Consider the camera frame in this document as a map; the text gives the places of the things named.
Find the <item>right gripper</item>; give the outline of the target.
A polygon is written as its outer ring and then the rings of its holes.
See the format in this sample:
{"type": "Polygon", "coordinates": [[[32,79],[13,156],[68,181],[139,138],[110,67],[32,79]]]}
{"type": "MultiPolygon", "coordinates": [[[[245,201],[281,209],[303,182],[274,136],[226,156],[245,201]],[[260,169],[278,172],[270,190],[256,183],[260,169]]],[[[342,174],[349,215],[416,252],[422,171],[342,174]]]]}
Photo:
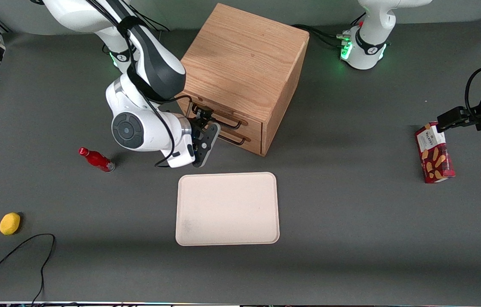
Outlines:
{"type": "MultiPolygon", "coordinates": [[[[213,109],[206,106],[193,106],[192,113],[201,131],[209,130],[216,122],[213,109]]],[[[172,168],[192,165],[197,161],[196,137],[198,130],[189,120],[169,120],[169,128],[174,139],[174,149],[167,163],[172,168]]]]}

